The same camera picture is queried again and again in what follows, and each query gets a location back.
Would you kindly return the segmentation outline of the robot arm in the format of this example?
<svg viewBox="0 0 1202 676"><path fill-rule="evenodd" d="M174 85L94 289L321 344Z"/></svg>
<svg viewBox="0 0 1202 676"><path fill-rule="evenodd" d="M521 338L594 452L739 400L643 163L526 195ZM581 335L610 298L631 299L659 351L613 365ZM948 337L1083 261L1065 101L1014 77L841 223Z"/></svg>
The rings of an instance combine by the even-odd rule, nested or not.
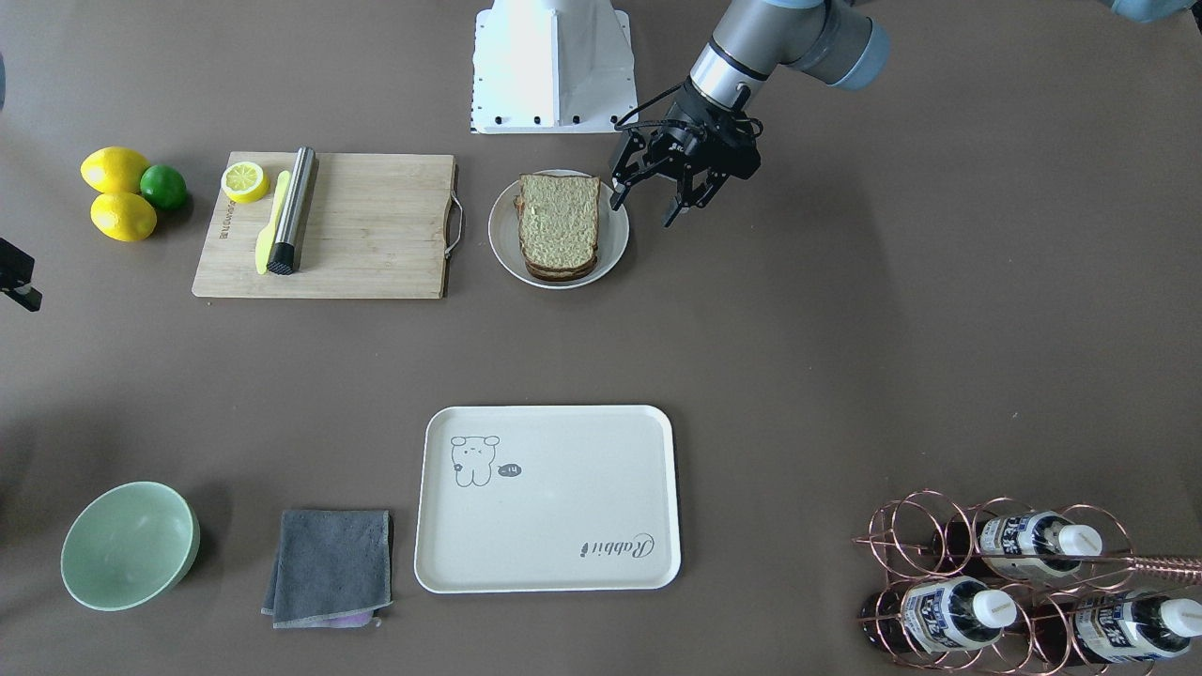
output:
<svg viewBox="0 0 1202 676"><path fill-rule="evenodd" d="M609 208L651 177L676 183L662 223L703 208L728 178L746 180L761 164L763 124L746 103L778 66L825 85L859 90L883 71L889 35L846 1L734 1L728 5L685 81L665 91L657 120L635 108L615 123L623 135L612 158Z"/></svg>

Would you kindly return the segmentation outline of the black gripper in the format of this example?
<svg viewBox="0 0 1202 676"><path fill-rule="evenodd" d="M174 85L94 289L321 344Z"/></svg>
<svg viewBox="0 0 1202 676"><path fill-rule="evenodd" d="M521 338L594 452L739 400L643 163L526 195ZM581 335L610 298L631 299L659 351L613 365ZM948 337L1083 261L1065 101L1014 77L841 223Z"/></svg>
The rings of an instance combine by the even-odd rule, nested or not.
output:
<svg viewBox="0 0 1202 676"><path fill-rule="evenodd" d="M619 210L627 192L651 176L676 180L676 196L662 226L691 208L704 208L726 178L749 179L761 166L757 138L763 124L742 109L726 109L682 81L617 118L625 141L612 159L609 209ZM700 184L696 178L704 173Z"/></svg>

